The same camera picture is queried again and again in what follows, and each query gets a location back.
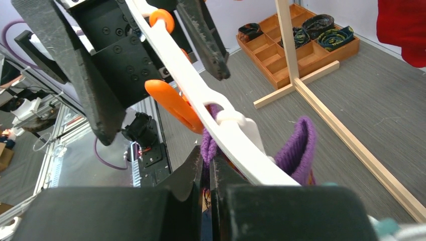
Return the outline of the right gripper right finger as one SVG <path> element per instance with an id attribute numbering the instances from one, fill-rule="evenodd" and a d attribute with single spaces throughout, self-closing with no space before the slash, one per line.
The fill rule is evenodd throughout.
<path id="1" fill-rule="evenodd" d="M 377 240 L 357 195 L 339 186 L 255 186 L 210 163 L 214 240 Z"/>

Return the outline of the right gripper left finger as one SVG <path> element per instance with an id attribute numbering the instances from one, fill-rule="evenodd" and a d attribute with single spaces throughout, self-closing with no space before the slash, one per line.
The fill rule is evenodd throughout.
<path id="1" fill-rule="evenodd" d="M 59 187 L 30 203 L 14 240 L 201 240 L 200 147 L 154 187 Z"/>

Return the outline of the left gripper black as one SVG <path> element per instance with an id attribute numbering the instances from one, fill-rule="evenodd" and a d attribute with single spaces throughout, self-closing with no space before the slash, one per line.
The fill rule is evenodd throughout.
<path id="1" fill-rule="evenodd" d="M 125 1 L 58 3 L 88 38 L 92 55 L 54 1 L 12 1 L 74 86 L 93 133 L 109 146 L 126 115 L 123 107 L 149 96 L 145 81 L 170 83 L 173 78 L 148 41 L 141 40 L 143 34 Z M 205 70 L 219 81 L 230 78 L 229 52 L 205 1 L 177 0 L 176 10 Z"/>

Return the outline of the white plastic clip hanger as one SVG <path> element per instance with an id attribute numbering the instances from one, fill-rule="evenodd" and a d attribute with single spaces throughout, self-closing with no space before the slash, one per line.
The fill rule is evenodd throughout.
<path id="1" fill-rule="evenodd" d="M 156 7 L 146 1 L 126 4 L 204 127 L 242 174 L 255 185 L 297 186 L 266 155 L 256 123 L 236 111 L 224 95 L 208 87 L 168 33 L 165 21 L 158 20 L 153 27 L 149 26 L 144 18 L 152 15 Z"/>

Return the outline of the maroon orange heel sock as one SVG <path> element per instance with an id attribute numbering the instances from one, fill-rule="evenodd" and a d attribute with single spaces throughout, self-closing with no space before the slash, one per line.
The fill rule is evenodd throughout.
<path id="1" fill-rule="evenodd" d="M 316 130 L 310 118 L 302 116 L 294 125 L 294 132 L 275 155 L 274 163 L 300 185 L 315 185 L 312 171 L 316 145 Z M 207 129 L 203 130 L 200 153 L 203 159 L 202 184 L 210 185 L 209 165 L 218 155 L 219 148 Z"/>

